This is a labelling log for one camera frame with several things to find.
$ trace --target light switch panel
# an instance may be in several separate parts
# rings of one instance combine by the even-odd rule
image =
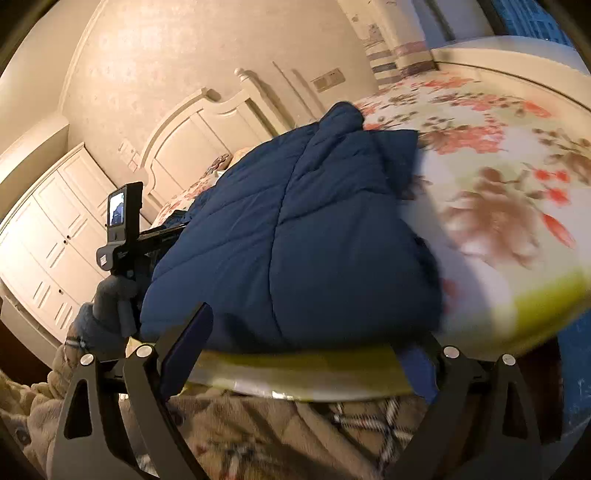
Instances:
[[[316,91],[322,93],[325,90],[334,87],[335,85],[343,83],[344,81],[345,75],[343,75],[343,72],[341,72],[340,69],[334,69],[312,80],[312,83],[314,84]]]

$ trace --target gray glove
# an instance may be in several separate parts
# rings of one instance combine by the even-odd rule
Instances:
[[[80,344],[102,359],[125,353],[128,338],[136,331],[130,299],[138,293],[136,282],[111,275],[96,288],[94,303],[85,303],[74,320]]]

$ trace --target bed frame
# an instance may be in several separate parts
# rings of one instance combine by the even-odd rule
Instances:
[[[202,88],[185,98],[150,135],[139,168],[147,174],[144,201],[158,212],[194,184],[218,156],[255,147],[290,125],[256,78],[236,69],[242,90],[215,102]]]

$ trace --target floral bedsheet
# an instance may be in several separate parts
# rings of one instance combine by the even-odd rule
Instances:
[[[551,105],[443,72],[356,105],[365,129],[420,131],[402,208],[440,263],[445,342],[519,353],[589,306],[591,141]]]

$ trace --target wardrobe door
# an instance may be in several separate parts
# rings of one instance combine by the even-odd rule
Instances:
[[[80,309],[43,270],[8,225],[0,236],[0,275],[18,301],[60,342]]]
[[[43,270],[77,304],[91,301],[103,277],[74,249],[49,220],[34,198],[29,198],[11,224]]]
[[[116,187],[86,149],[82,148],[57,171],[90,214],[104,225],[107,218],[107,197]]]
[[[103,278],[109,275],[96,264],[96,250],[106,244],[107,231],[55,172],[33,194],[39,205],[68,243]]]

